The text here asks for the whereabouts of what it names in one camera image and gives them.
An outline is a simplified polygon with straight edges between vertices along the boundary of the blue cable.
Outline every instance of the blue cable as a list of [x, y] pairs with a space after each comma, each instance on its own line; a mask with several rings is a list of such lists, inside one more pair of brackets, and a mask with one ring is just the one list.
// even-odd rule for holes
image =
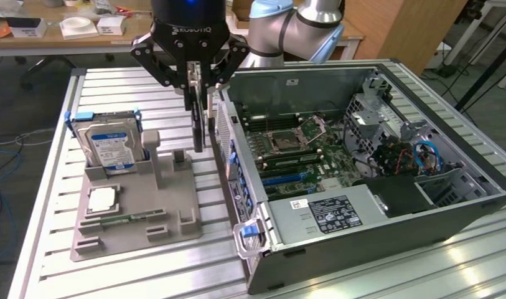
[[3, 251], [0, 251], [0, 257], [1, 257], [11, 249], [15, 249], [16, 247], [16, 224], [15, 224], [15, 218], [12, 217], [12, 210], [11, 210], [9, 204], [1, 195], [0, 195], [0, 202], [7, 210], [7, 215], [9, 217], [9, 224], [11, 224], [11, 230], [12, 230], [12, 238], [11, 238], [9, 244], [5, 246]]
[[432, 149], [434, 154], [435, 154], [436, 163], [439, 164], [439, 170], [442, 170], [442, 169], [443, 169], [443, 160], [442, 160], [440, 155], [439, 155], [439, 150], [436, 149], [436, 146], [435, 146], [431, 142], [428, 142], [428, 141], [426, 141], [426, 140], [420, 140], [420, 141], [416, 142], [415, 145], [412, 146], [412, 156], [415, 157], [415, 163], [416, 163], [422, 168], [424, 168], [424, 164], [422, 163], [420, 158], [419, 158], [419, 155], [418, 155], [418, 152], [416, 152], [416, 147], [418, 147], [419, 145], [426, 145], [426, 146], [428, 146], [428, 147]]
[[21, 162], [21, 156], [16, 151], [3, 151], [0, 150], [1, 154], [11, 154], [12, 156], [16, 156], [16, 163], [15, 167], [3, 175], [0, 175], [0, 180], [3, 180], [7, 176], [9, 176], [20, 167], [20, 162]]

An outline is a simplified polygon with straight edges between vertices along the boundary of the floor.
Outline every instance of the floor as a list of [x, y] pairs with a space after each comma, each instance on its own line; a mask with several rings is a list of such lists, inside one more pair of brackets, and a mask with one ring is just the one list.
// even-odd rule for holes
[[[448, 44], [452, 45], [458, 41], [466, 25], [459, 24], [451, 28], [446, 36]], [[470, 49], [474, 41], [482, 38], [484, 34], [486, 31], [483, 29], [475, 32], [471, 42], [464, 47], [466, 51]], [[506, 41], [498, 39], [480, 59], [479, 64], [467, 69], [470, 75], [460, 76], [451, 89], [455, 96], [460, 97], [464, 94], [491, 60], [498, 55], [498, 50], [504, 46]], [[115, 57], [113, 62], [105, 61], [103, 55], [77, 55], [69, 57], [69, 59], [79, 67], [84, 68], [137, 66], [127, 54], [117, 54]], [[36, 129], [51, 128], [56, 123], [69, 78], [69, 70], [60, 62], [55, 62], [32, 78], [33, 90], [24, 91], [19, 88], [17, 78], [25, 71], [25, 68], [36, 61], [37, 57], [28, 57], [28, 64], [17, 65], [12, 57], [7, 57], [0, 63], [0, 134], [24, 133]], [[506, 63], [487, 82], [484, 88], [482, 88], [482, 91], [491, 85], [494, 79], [502, 77], [504, 73]], [[436, 75], [431, 71], [424, 71], [424, 75], [430, 78], [436, 78]], [[443, 84], [450, 85], [454, 78], [455, 76], [447, 79], [439, 78], [442, 83], [438, 80], [426, 80], [426, 82], [436, 92], [442, 93], [446, 90]], [[454, 103], [450, 94], [444, 98]], [[506, 150], [506, 90], [498, 87], [492, 88], [468, 110], [468, 113], [478, 127]], [[44, 133], [29, 138], [27, 142], [39, 142], [48, 140], [51, 137], [51, 132]], [[15, 151], [17, 150], [17, 146], [0, 146], [0, 149]], [[24, 147], [20, 168], [0, 181], [0, 190], [12, 208], [17, 231], [16, 249], [11, 250], [0, 258], [0, 298], [7, 297], [47, 154], [48, 145]], [[7, 158], [8, 155], [0, 153], [0, 165]], [[8, 217], [7, 214], [3, 214], [0, 217], [0, 251], [5, 248], [11, 236]]]

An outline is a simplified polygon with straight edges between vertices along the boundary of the green circuit board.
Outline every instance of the green circuit board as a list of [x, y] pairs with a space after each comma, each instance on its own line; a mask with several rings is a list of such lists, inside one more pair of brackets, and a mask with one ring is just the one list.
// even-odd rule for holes
[[[349, 187], [361, 178], [352, 157], [337, 141], [337, 130], [311, 116], [293, 128], [245, 132], [263, 182], [281, 181], [264, 185], [269, 200]], [[283, 182], [295, 176], [300, 180]]]

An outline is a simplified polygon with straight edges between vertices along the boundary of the aluminum table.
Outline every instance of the aluminum table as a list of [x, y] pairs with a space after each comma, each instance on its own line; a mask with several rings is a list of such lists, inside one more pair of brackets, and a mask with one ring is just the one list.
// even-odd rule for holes
[[[386, 66], [506, 175], [502, 149], [403, 65], [387, 62]], [[420, 118], [402, 94], [394, 93], [392, 101], [410, 120]], [[73, 71], [63, 112], [133, 107], [141, 110], [144, 129], [160, 132], [159, 154], [169, 154], [175, 148], [191, 151], [189, 112], [183, 110], [181, 97], [161, 87], [145, 70]], [[276, 291], [247, 295], [212, 151], [191, 151], [191, 155], [203, 236], [72, 262], [84, 156], [59, 117], [9, 298], [506, 298], [506, 207], [442, 243]]]

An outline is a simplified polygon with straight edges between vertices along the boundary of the white box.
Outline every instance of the white box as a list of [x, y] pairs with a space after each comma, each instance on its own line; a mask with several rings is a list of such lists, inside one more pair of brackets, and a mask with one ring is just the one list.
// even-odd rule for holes
[[443, 42], [439, 44], [439, 47], [434, 53], [434, 57], [430, 59], [428, 65], [426, 66], [427, 69], [436, 69], [439, 67], [439, 65], [443, 63], [443, 57], [446, 58], [446, 55], [448, 55], [451, 49], [452, 48]]
[[15, 37], [43, 37], [47, 29], [44, 19], [35, 18], [11, 17], [8, 25]]
[[97, 32], [103, 36], [121, 36], [125, 31], [123, 17], [103, 17], [97, 22]]
[[63, 23], [59, 23], [59, 27], [64, 40], [84, 39], [85, 37], [99, 36], [97, 29], [93, 24], [85, 28], [79, 28], [76, 30], [63, 26]]

